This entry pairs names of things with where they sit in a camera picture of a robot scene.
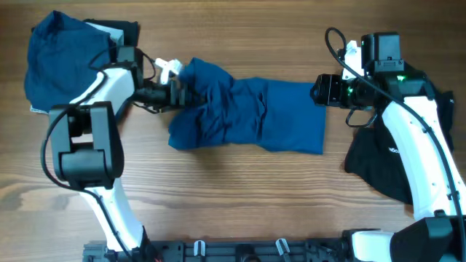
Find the black fabric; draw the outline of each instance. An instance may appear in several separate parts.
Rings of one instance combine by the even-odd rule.
[[[96,25],[103,25],[109,28],[115,28],[123,30],[123,42],[124,45],[129,45],[133,47],[138,46],[139,39],[139,24],[138,22],[128,22],[128,21],[115,21],[115,20],[96,20],[96,19],[86,19],[84,22],[93,23]]]
[[[453,125],[454,96],[436,92],[437,114],[445,140],[453,151],[450,129]],[[344,170],[359,175],[378,192],[412,205],[411,189],[398,148],[379,116],[374,128],[361,128],[349,148]]]

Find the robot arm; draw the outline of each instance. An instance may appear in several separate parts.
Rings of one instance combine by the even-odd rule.
[[[334,28],[329,28],[328,32],[332,30],[337,31],[345,43],[341,32]],[[357,47],[355,41],[351,41],[346,45],[346,50],[339,51],[339,59],[348,62],[342,74],[318,76],[311,97],[323,106],[351,109],[347,124],[355,110],[375,108],[374,116],[382,115],[398,147],[413,197],[414,218],[417,220],[395,234],[364,230],[354,232],[351,236],[353,255],[361,261],[439,261],[447,254],[451,255],[453,238],[457,242],[462,239],[464,245],[464,222],[462,214],[457,211],[466,207],[466,188],[439,125],[433,86],[424,72],[412,68],[401,58],[399,35],[396,33],[363,36],[362,47]],[[368,81],[362,81],[361,75],[414,113],[368,86]],[[432,129],[435,139],[428,128]],[[463,249],[462,256],[466,259],[463,247],[456,247],[455,255],[458,255],[459,249]]]
[[[96,80],[70,104],[85,99],[80,106],[68,112],[52,132],[52,151],[55,174],[68,181],[77,190],[88,190],[100,197],[105,211],[96,199],[80,193],[96,214],[107,238],[107,248],[122,253],[123,247],[138,253],[149,242],[144,228],[132,212],[122,187],[124,154],[116,120],[128,102],[142,103],[148,110],[169,111],[194,104],[194,96],[187,86],[181,86],[173,76],[179,74],[178,60],[166,62],[157,58],[161,68],[158,82],[143,79],[143,56],[134,47],[120,47],[117,62],[102,68]],[[55,120],[65,106],[50,111]],[[92,142],[77,143],[72,138],[92,133]],[[111,223],[118,232],[111,230]]]

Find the crumpled blue fabric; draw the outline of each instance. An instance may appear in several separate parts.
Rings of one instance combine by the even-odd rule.
[[[48,112],[80,96],[97,76],[88,63],[109,47],[109,36],[62,12],[51,12],[35,27],[29,41],[24,90],[31,105]],[[106,52],[93,65],[109,62]]]
[[[198,58],[178,78],[205,95],[207,103],[172,120],[168,144],[173,148],[254,143],[268,151],[323,153],[325,107],[309,96],[313,84],[236,80]]]

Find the wooden table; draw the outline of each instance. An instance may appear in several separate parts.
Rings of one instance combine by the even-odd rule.
[[[187,63],[195,56],[237,78],[298,82],[341,70],[325,47],[328,26],[347,39],[398,31],[403,57],[454,91],[454,156],[466,173],[465,1],[35,2],[0,4],[0,261],[80,261],[83,244],[104,239],[83,199],[45,178],[39,147],[48,120],[29,112],[23,91],[30,29],[54,9],[137,20],[139,46],[152,57]],[[325,153],[315,156],[252,145],[176,151],[167,145],[173,114],[131,108],[120,127],[130,204],[153,240],[337,237],[343,229],[412,223],[411,207],[342,170],[354,130],[344,123],[347,111],[327,112]]]

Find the blue cloth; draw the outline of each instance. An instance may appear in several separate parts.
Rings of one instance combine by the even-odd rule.
[[[29,41],[24,89],[31,105],[48,112],[52,106],[80,96],[97,76],[88,63],[109,45],[109,33],[61,12],[51,12],[35,27]],[[106,52],[94,66],[109,62]]]
[[[323,153],[325,107],[309,96],[313,84],[236,80],[198,58],[178,78],[205,95],[207,103],[172,120],[168,144],[173,148],[255,143],[269,151]]]

